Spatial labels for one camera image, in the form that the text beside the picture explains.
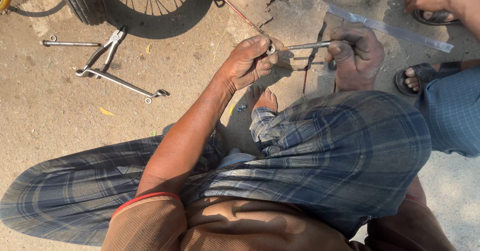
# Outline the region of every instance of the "dry leaf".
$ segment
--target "dry leaf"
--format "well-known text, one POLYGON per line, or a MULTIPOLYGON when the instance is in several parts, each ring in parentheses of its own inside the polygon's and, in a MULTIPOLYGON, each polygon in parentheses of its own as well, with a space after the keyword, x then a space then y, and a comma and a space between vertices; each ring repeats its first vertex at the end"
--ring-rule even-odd
POLYGON ((115 114, 113 114, 112 112, 104 109, 103 107, 100 107, 100 111, 102 111, 102 113, 104 113, 107 116, 115 116, 115 114))
POLYGON ((152 44, 147 45, 147 49, 146 49, 147 54, 150 53, 150 46, 152 46, 152 44))

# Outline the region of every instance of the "sandal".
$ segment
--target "sandal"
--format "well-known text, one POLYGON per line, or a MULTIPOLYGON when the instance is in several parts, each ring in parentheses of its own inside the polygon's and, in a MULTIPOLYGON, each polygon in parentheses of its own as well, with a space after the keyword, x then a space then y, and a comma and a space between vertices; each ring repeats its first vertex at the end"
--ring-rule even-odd
POLYGON ((450 15, 450 12, 446 10, 440 10, 433 12, 433 15, 427 20, 423 17, 424 11, 421 9, 416 9, 412 15, 415 20, 422 24, 430 25, 430 26, 444 26, 444 25, 451 25, 451 24, 462 24, 460 19, 455 19, 453 21, 445 22, 445 19, 450 15))
POLYGON ((440 70, 438 71, 435 71, 435 69, 428 63, 422 63, 408 67, 413 69, 418 78, 418 91, 413 91, 413 88, 409 88, 405 83, 405 79, 410 78, 405 74, 405 71, 408 68, 397 71, 393 78, 396 87, 401 93, 405 95, 416 96, 418 92, 422 92, 425 89, 430 81, 461 72, 461 66, 461 61, 454 61, 442 63, 440 65, 440 70))

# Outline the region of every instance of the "brown shirt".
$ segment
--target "brown shirt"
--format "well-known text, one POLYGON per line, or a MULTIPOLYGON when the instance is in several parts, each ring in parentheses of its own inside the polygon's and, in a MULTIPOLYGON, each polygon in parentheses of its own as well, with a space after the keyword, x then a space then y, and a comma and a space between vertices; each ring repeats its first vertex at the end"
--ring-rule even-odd
POLYGON ((397 215, 368 225, 364 245, 288 203, 223 196, 184 209, 174 194, 153 193, 114 213, 102 251, 455 250, 432 212, 412 200, 404 200, 397 215))

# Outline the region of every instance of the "pliers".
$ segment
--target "pliers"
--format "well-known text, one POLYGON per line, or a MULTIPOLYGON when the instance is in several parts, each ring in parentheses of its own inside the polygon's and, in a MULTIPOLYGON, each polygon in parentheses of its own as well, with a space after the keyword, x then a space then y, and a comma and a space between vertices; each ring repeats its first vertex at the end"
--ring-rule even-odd
POLYGON ((92 68, 92 65, 95 64, 95 62, 99 59, 100 56, 102 56, 107 49, 110 47, 110 51, 108 52, 108 56, 106 58, 105 64, 100 68, 100 72, 105 73, 109 68, 110 64, 112 63, 113 56, 115 55, 115 52, 117 51, 117 47, 120 45, 120 43, 125 39, 125 36, 127 35, 125 31, 125 27, 122 26, 116 31, 113 32, 113 34, 110 37, 110 40, 100 46, 95 53, 90 57, 90 59, 87 61, 87 64, 85 65, 84 70, 92 68))

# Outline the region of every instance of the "sandy ground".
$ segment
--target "sandy ground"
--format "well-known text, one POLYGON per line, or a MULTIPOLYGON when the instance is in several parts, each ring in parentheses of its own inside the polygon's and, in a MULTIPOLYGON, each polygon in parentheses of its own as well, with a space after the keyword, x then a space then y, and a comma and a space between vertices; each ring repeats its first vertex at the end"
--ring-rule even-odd
MULTIPOLYGON (((0 170, 4 172, 0 195, 21 172, 39 162, 152 132, 161 134, 196 100, 232 47, 255 34, 228 6, 219 8, 216 0, 159 0, 163 5, 158 8, 148 2, 145 6, 146 1, 132 0, 127 7, 112 4, 128 21, 117 15, 95 27, 81 24, 68 7, 55 8, 61 0, 14 0, 23 12, 0 15, 0 170), (51 8, 55 11, 37 17, 51 8), (165 89, 170 96, 147 105, 143 96, 105 79, 78 78, 75 70, 85 65, 94 48, 38 44, 51 34, 59 41, 103 43, 121 23, 129 24, 130 34, 119 46, 110 73, 147 91, 165 89), (152 44, 149 54, 148 44, 152 44), (99 107, 114 116, 102 114, 99 107)), ((480 45, 465 28, 418 24, 403 12, 403 0, 324 1, 455 45, 446 54, 376 32, 386 52, 377 90, 397 94, 393 74, 412 64, 480 57, 480 45)), ((331 25, 339 20, 326 18, 331 25)), ((321 59, 316 60, 312 69, 321 68, 321 59)), ((332 79, 316 73, 308 74, 307 97, 332 91, 332 79)), ((278 96, 279 109, 284 109, 302 99, 303 77, 303 72, 275 68, 256 84, 270 87, 278 96)), ((244 91, 238 92, 228 108, 246 103, 243 95, 244 91)), ((234 109, 231 116, 227 109, 221 121, 228 145, 258 154, 247 113, 234 109)), ((429 207, 459 250, 480 249, 479 160, 433 152, 419 174, 429 207)), ((363 227, 355 239, 362 241, 365 234, 363 227)), ((99 250, 22 235, 3 224, 0 242, 2 250, 99 250)))

